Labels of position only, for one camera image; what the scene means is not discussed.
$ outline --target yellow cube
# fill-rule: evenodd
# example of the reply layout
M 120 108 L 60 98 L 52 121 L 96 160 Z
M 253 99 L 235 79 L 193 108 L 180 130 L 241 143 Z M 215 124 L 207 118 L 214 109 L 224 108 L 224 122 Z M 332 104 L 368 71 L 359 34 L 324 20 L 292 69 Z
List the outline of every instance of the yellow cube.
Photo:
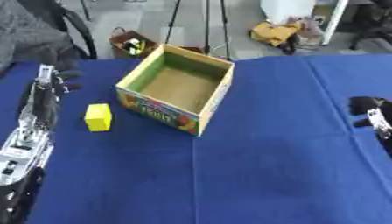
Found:
M 84 120 L 90 131 L 110 130 L 112 113 L 107 103 L 88 105 Z

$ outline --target cardboard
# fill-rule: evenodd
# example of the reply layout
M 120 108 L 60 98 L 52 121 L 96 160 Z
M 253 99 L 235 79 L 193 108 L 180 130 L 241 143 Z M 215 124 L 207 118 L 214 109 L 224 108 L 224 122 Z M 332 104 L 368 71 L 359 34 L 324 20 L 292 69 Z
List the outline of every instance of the cardboard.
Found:
M 234 64 L 161 45 L 117 85 L 122 104 L 200 136 L 228 91 Z

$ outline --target box label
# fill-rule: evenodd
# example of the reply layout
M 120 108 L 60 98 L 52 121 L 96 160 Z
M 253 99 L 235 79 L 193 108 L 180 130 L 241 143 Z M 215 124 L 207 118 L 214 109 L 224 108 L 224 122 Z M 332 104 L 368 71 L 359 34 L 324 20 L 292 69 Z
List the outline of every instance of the box label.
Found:
M 139 94 L 118 90 L 122 105 L 136 112 L 155 118 L 172 127 L 197 135 L 199 118 L 164 103 L 144 98 Z

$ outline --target brown basket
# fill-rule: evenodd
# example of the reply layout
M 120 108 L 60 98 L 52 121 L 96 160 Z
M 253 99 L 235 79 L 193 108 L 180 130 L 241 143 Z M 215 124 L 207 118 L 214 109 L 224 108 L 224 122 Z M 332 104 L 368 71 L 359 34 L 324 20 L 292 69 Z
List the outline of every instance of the brown basket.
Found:
M 121 34 L 115 35 L 115 31 L 121 31 Z M 130 39 L 139 39 L 145 41 L 144 51 L 139 55 L 131 55 L 129 52 L 123 49 L 123 44 Z M 157 43 L 146 38 L 145 36 L 135 31 L 125 31 L 122 27 L 116 27 L 112 32 L 112 37 L 109 40 L 113 48 L 113 53 L 116 59 L 135 59 L 135 58 L 146 58 L 152 53 L 157 47 Z

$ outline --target metal robot arm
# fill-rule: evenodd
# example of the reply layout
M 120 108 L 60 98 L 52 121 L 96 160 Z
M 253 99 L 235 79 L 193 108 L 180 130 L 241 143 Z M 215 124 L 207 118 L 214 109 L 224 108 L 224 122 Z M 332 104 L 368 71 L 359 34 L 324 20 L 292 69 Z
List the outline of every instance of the metal robot arm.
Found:
M 27 86 L 17 112 L 18 127 L 0 149 L 0 224 L 23 223 L 30 212 L 53 150 L 51 133 L 60 97 L 79 88 L 64 81 L 76 76 L 41 65 L 38 77 Z

